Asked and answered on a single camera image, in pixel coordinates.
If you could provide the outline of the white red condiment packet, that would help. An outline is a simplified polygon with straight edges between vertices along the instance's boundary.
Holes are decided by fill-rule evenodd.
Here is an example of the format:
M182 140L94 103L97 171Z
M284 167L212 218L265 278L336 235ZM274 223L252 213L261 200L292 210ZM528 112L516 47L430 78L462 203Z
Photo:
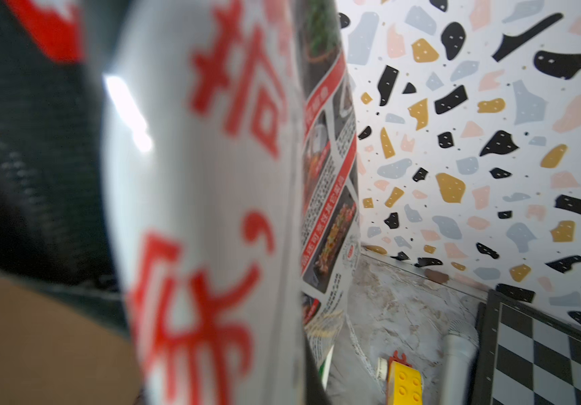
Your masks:
M332 1L133 1L104 74L111 251L150 404L326 404L359 256Z

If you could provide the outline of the dark green condiment packet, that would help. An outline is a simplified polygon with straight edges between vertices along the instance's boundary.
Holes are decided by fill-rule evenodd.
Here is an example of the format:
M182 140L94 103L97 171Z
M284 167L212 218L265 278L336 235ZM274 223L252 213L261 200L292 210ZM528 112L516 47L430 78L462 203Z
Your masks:
M101 192L127 1L0 1L0 277L128 335Z

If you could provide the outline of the brown paper bag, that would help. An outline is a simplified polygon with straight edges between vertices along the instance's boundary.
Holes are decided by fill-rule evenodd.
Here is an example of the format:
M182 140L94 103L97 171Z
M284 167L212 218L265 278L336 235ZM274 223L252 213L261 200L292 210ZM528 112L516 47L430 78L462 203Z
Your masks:
M141 404L130 341L0 275L0 404Z

